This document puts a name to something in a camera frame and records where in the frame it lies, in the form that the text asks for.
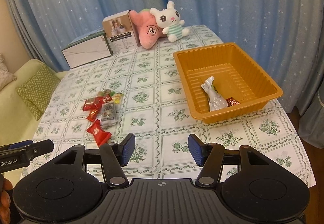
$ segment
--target chevron pillow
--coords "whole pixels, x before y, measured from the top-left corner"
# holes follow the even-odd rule
[[[53,71],[43,65],[35,75],[16,88],[16,92],[28,106],[36,120],[45,112],[51,96],[60,83]]]

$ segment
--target cardboard box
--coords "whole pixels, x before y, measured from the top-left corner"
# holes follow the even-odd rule
[[[136,28],[129,17],[129,10],[104,18],[102,25],[113,53],[140,46]]]
[[[109,46],[106,33],[101,28],[77,37],[62,50],[62,53],[72,69],[110,57],[113,53]]]

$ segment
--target green sofa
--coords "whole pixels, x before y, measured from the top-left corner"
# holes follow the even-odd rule
[[[25,63],[15,76],[17,80],[9,83],[0,91],[0,146],[32,139],[40,120],[35,120],[27,105],[16,92],[16,87],[23,84],[40,69],[44,63],[32,59]],[[55,75],[63,79],[67,72],[58,72]],[[6,172],[4,177],[15,185],[22,169]]]

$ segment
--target beige wall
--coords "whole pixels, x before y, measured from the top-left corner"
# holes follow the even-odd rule
[[[30,59],[16,32],[6,0],[0,0],[0,52],[12,73]]]

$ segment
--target white pillow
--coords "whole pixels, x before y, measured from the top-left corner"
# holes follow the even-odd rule
[[[0,53],[0,90],[17,78],[8,71],[2,53]]]

